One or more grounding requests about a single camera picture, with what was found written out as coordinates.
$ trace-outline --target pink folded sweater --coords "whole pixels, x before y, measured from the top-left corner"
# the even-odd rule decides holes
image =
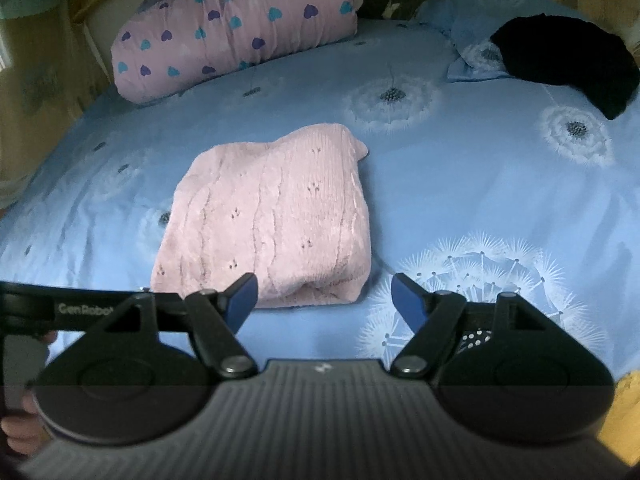
[[[366,155],[341,124],[202,153],[175,191],[152,290],[185,297],[253,272],[258,306],[357,300],[371,267]]]

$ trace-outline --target black garment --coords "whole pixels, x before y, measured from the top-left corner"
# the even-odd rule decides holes
[[[509,74],[526,81],[581,90],[613,120],[640,84],[624,42],[593,23],[565,16],[531,16],[505,23],[494,35]]]

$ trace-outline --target bed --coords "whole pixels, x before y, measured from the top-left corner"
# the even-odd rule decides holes
[[[238,337],[261,365],[388,365],[412,336],[390,299],[391,275],[405,272],[472,301],[515,290],[617,378],[638,368],[640,100],[606,121],[568,87],[450,83],[458,54],[436,30],[391,20],[358,29],[149,105],[111,88],[0,221],[0,280],[148,286],[172,193],[199,153],[343,123],[369,148],[370,279],[355,304],[252,313]],[[591,152],[559,142],[566,124],[593,138]],[[79,335],[63,333],[52,358]],[[184,335],[162,340],[191,352]]]

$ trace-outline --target human hand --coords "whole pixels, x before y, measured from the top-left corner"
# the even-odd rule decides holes
[[[42,341],[50,345],[57,336],[56,332],[49,332]],[[25,413],[3,417],[0,428],[7,436],[7,444],[11,449],[23,455],[32,455],[49,441],[49,435],[38,416],[33,394],[29,390],[22,396],[22,408]]]

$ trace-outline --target blue pillow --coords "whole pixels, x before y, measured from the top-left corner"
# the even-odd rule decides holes
[[[542,13],[586,21],[577,10],[552,0],[427,0],[413,21],[439,30],[453,42],[460,58],[449,66],[449,81],[484,81],[511,77],[500,49],[489,39],[492,34],[513,18]]]

